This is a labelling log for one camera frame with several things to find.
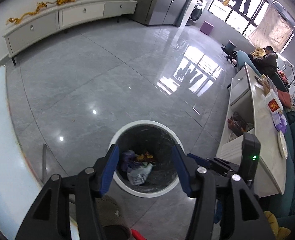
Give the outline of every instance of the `cabinet drawer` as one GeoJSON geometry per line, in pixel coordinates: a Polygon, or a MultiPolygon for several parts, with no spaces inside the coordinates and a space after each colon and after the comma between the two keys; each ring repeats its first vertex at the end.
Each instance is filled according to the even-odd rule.
{"type": "Polygon", "coordinates": [[[232,79],[232,84],[231,84],[231,89],[234,88],[238,82],[246,76],[246,68],[243,67],[240,69],[240,71],[233,77],[232,79]]]}
{"type": "Polygon", "coordinates": [[[56,13],[49,13],[21,26],[9,34],[9,44],[13,53],[56,31],[56,13]]]}
{"type": "Polygon", "coordinates": [[[62,27],[103,17],[103,12],[104,3],[90,3],[63,9],[62,27]]]}
{"type": "Polygon", "coordinates": [[[250,88],[247,76],[239,78],[238,83],[231,89],[230,106],[236,103],[236,101],[238,101],[249,90],[250,88]]]}
{"type": "Polygon", "coordinates": [[[106,2],[104,7],[104,17],[113,17],[122,14],[134,13],[135,1],[106,2]]]}

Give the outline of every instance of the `purple stool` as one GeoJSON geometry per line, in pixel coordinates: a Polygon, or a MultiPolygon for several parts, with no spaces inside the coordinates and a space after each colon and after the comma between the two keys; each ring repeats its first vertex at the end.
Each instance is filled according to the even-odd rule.
{"type": "Polygon", "coordinates": [[[212,29],[214,28],[213,25],[209,24],[208,22],[204,21],[202,24],[200,31],[202,31],[206,35],[210,35],[212,29]]]}

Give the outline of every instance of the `blue gripper pad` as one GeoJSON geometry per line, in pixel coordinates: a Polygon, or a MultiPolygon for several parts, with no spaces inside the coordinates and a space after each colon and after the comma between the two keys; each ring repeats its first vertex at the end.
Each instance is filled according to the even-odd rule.
{"type": "Polygon", "coordinates": [[[187,157],[179,144],[172,147],[172,161],[179,176],[183,191],[192,196],[191,185],[195,183],[195,170],[198,168],[194,159],[187,157]]]}
{"type": "Polygon", "coordinates": [[[107,154],[103,158],[99,158],[93,168],[95,174],[95,191],[102,197],[110,188],[113,174],[116,169],[120,157],[120,150],[117,145],[111,145],[107,154]]]}
{"type": "Polygon", "coordinates": [[[210,162],[207,159],[196,156],[192,153],[187,154],[187,157],[193,158],[196,161],[197,165],[210,169],[210,162]]]}

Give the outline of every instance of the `window frame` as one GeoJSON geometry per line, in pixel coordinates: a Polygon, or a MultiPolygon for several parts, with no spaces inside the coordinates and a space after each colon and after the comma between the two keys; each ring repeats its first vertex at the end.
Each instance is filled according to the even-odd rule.
{"type": "MultiPolygon", "coordinates": [[[[210,10],[212,4],[213,4],[214,0],[211,1],[209,7],[208,7],[208,11],[210,10]]],[[[245,27],[244,31],[241,33],[242,35],[246,32],[246,30],[248,29],[248,27],[250,26],[250,24],[252,24],[255,28],[258,27],[258,25],[254,22],[255,18],[257,17],[257,15],[259,14],[260,10],[262,9],[264,3],[269,3],[267,0],[261,0],[261,2],[259,3],[259,5],[257,6],[256,10],[254,11],[254,14],[252,15],[251,18],[249,18],[246,14],[240,12],[239,10],[235,10],[233,8],[233,6],[227,4],[227,6],[231,9],[231,11],[229,12],[229,14],[227,15],[225,20],[222,20],[224,22],[227,22],[228,18],[230,17],[230,15],[232,14],[232,11],[235,11],[236,13],[238,13],[240,16],[242,16],[245,20],[247,20],[249,23],[247,24],[247,26],[245,27]]]]}

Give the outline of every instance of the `red handle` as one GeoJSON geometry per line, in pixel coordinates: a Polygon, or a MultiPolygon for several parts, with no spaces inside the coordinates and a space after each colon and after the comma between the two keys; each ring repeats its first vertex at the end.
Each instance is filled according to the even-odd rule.
{"type": "Polygon", "coordinates": [[[132,231],[132,236],[136,239],[136,240],[146,240],[138,231],[131,229],[132,231]]]}

